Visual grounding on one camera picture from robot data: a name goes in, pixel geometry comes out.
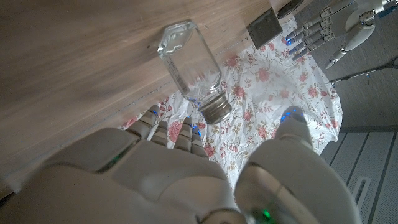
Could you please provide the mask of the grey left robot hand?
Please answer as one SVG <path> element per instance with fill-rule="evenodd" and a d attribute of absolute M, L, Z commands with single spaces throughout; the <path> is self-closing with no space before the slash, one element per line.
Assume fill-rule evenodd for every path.
<path fill-rule="evenodd" d="M 326 42 L 343 36 L 345 40 L 341 47 L 326 65 L 332 67 L 371 36 L 375 30 L 375 16 L 388 3 L 388 0 L 340 0 L 330 4 L 285 37 L 286 45 L 296 45 L 289 55 L 296 61 Z"/>

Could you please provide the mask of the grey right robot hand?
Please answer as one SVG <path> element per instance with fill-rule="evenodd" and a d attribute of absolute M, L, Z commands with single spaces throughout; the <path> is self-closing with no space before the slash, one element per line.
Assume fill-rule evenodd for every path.
<path fill-rule="evenodd" d="M 152 106 L 48 158 L 1 208 L 2 223 L 360 223 L 354 197 L 313 150 L 303 111 L 250 155 L 235 186 L 186 118 L 173 149 Z"/>

